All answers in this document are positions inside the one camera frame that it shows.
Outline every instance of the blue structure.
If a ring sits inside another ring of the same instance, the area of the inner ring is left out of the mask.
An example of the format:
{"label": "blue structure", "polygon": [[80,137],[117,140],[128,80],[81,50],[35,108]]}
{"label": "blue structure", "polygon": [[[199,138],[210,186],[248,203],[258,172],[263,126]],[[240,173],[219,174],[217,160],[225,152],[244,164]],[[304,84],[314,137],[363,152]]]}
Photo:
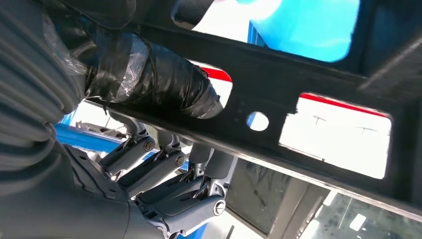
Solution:
{"label": "blue structure", "polygon": [[198,228],[196,231],[194,231],[193,233],[191,233],[190,235],[183,237],[183,236],[178,236],[177,239],[201,239],[202,235],[204,234],[205,228],[207,227],[206,224],[204,224],[202,227]]}
{"label": "blue structure", "polygon": [[334,62],[349,52],[359,0],[237,0],[272,49]]}
{"label": "blue structure", "polygon": [[[59,140],[59,142],[84,148],[86,150],[110,153],[122,143],[122,141],[114,137],[80,130],[63,123],[56,124],[54,127],[56,128],[57,140]],[[155,151],[152,151],[144,158],[148,158],[154,155],[154,153]],[[186,161],[180,169],[187,171],[188,165],[189,163]]]}

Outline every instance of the black metal frame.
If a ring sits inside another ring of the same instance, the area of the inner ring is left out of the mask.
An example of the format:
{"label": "black metal frame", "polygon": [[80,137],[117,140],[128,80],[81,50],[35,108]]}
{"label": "black metal frame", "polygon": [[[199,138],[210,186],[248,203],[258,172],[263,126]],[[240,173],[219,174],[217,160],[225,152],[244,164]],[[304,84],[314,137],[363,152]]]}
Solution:
{"label": "black metal frame", "polygon": [[[113,104],[109,108],[422,221],[422,2],[369,0],[361,4],[349,55],[336,63],[324,63],[180,28],[171,19],[173,0],[142,1],[131,27],[187,59],[225,70],[233,81],[231,95],[225,109],[212,119],[148,108],[140,112]],[[303,92],[391,116],[384,179],[344,170],[278,145],[285,118],[295,112]],[[252,131],[246,125],[247,116],[255,111],[269,119],[266,130]]]}

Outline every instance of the robotic hand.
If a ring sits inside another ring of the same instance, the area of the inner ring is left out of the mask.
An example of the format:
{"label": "robotic hand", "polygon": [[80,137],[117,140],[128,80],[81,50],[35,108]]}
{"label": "robotic hand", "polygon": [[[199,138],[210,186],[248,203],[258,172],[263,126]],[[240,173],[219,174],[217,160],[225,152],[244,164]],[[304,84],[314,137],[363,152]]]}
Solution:
{"label": "robotic hand", "polygon": [[139,154],[132,152],[138,147],[144,148],[144,140],[119,147],[117,151],[124,153],[110,153],[100,165],[108,165],[105,168],[114,169],[114,173],[108,171],[110,176],[117,180],[120,188],[135,202],[147,222],[160,230],[164,238],[187,236],[223,213],[224,198],[237,158],[194,143],[189,156],[189,170],[160,183],[183,165],[186,156],[180,151],[177,136],[159,131],[158,141],[159,152],[121,177],[116,177],[116,174],[127,169],[123,165],[131,167],[129,165],[135,163]]}

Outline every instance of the metal bar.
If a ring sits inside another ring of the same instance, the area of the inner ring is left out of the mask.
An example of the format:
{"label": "metal bar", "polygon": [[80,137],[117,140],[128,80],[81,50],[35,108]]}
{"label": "metal bar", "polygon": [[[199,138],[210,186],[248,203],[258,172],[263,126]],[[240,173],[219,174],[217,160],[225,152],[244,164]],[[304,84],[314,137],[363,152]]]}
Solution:
{"label": "metal bar", "polygon": [[[398,98],[395,94],[378,97],[358,90],[370,77],[369,74],[360,74],[374,69],[370,62],[383,62],[390,56],[376,53],[381,50],[392,51],[376,49],[378,45],[374,43],[377,41],[373,41],[373,38],[376,36],[379,41],[391,37],[396,41],[394,45],[400,45],[397,42],[405,38],[392,34],[391,28],[380,27],[385,9],[390,9],[392,15],[400,15],[401,9],[411,8],[415,9],[413,13],[418,13],[422,9],[416,7],[420,5],[418,2],[362,3],[349,56],[337,63],[323,63],[178,28],[170,18],[174,1],[150,2],[134,18],[134,23],[139,24],[140,34],[185,58],[226,71],[233,82],[229,101],[223,112],[207,120],[163,114],[148,106],[143,107],[142,112],[113,104],[110,107],[159,128],[186,135],[193,141],[207,143],[211,147],[322,187],[339,189],[343,194],[358,200],[422,221],[422,210],[410,196],[415,190],[411,187],[415,183],[411,178],[422,170],[415,159],[418,129],[415,121],[418,121],[420,109],[409,101],[414,98],[412,92],[415,89],[412,88],[415,85],[400,85],[398,89],[398,95],[410,92],[410,98]],[[418,16],[420,14],[412,16],[412,21],[403,20],[402,17],[391,17],[390,21],[399,28],[406,28],[405,33],[409,33],[420,28],[421,19]],[[406,65],[415,64],[414,67],[419,67],[418,59],[415,57],[414,62],[407,62]],[[389,75],[394,75],[394,70],[380,76],[380,79]],[[298,97],[303,92],[332,97],[390,115],[393,128],[384,179],[377,180],[340,169],[278,145],[285,118],[287,114],[295,112]],[[246,117],[255,111],[267,116],[269,125],[266,130],[255,132],[247,127]]]}
{"label": "metal bar", "polygon": [[290,220],[299,202],[310,184],[300,179],[291,178],[285,196],[280,204],[278,214],[274,220],[268,239],[283,239]]}
{"label": "metal bar", "polygon": [[310,184],[290,218],[282,239],[300,238],[308,223],[314,217],[329,190]]}

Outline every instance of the clear plastic wrap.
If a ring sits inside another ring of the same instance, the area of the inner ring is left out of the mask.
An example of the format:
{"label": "clear plastic wrap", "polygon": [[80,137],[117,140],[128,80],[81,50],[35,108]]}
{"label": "clear plastic wrap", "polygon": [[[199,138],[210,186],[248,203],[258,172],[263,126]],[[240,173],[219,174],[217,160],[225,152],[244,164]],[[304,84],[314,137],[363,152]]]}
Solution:
{"label": "clear plastic wrap", "polygon": [[132,48],[130,50],[126,72],[113,102],[123,102],[133,94],[133,90],[139,81],[147,58],[148,48],[138,36],[132,35]]}
{"label": "clear plastic wrap", "polygon": [[43,13],[42,18],[47,45],[50,49],[53,49],[54,57],[64,66],[66,73],[70,76],[85,75],[87,67],[70,55],[69,50],[57,34],[56,28],[46,12]]}

